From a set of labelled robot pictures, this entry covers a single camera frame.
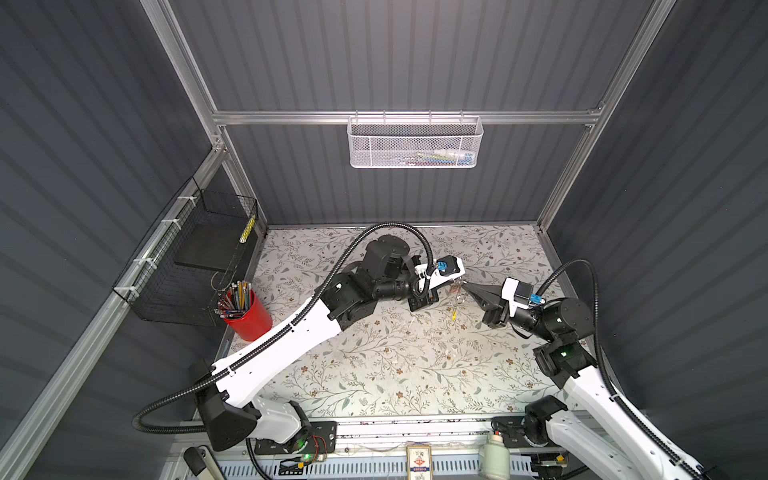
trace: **black mesh basket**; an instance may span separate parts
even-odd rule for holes
[[[257,212],[254,198],[198,190],[167,221],[157,246],[142,258],[136,258],[139,250],[132,256],[124,271],[139,262],[133,283],[114,291],[144,320],[217,325],[223,321],[213,312],[219,292],[242,280],[256,246],[257,233],[244,232],[256,228]],[[211,246],[217,258],[200,260],[201,249],[210,252]]]

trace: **white mesh basket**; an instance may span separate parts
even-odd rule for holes
[[[354,168],[472,168],[483,132],[478,117],[450,123],[418,117],[371,123],[350,117],[346,133]]]

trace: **floral pattern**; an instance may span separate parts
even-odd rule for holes
[[[435,258],[463,259],[469,282],[500,285],[513,276],[540,284],[551,273],[532,226],[420,230]],[[313,293],[359,232],[269,232],[253,288],[275,324]],[[385,233],[406,240],[412,255],[423,255],[410,233],[378,232]],[[362,258],[365,245],[350,261]],[[440,288],[439,295],[439,303],[415,313],[405,300],[379,302],[374,314],[301,356],[261,394],[295,400],[308,416],[324,417],[520,411],[558,391],[536,366],[532,349],[539,341],[483,325],[482,310],[458,284]],[[557,283],[548,295],[561,296]],[[235,336],[230,352],[246,344]]]

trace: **light green container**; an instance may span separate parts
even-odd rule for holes
[[[480,450],[482,470],[480,476],[491,480],[509,480],[509,450],[502,437],[491,433],[488,443]]]

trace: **pencil holder filled with pencils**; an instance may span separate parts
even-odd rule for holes
[[[249,282],[238,281],[226,288],[215,313],[247,342],[253,342],[272,328],[272,317]]]

